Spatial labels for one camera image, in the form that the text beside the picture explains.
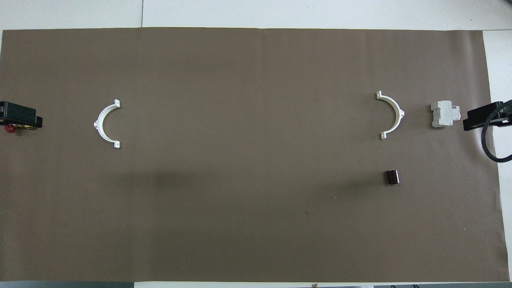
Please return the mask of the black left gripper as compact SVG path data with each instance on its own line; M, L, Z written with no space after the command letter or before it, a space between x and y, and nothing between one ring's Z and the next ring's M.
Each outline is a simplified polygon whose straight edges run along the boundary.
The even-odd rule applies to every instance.
M43 118L36 116L36 110L12 102L0 102L0 117L2 120L31 123L27 129L40 129L43 126Z

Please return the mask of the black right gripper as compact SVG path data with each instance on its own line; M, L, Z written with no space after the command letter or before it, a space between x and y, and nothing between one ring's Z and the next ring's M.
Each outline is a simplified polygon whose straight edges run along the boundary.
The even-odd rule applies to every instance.
M463 121L463 129L482 128L486 122L489 126L511 126L511 102L497 101L470 110L470 115Z

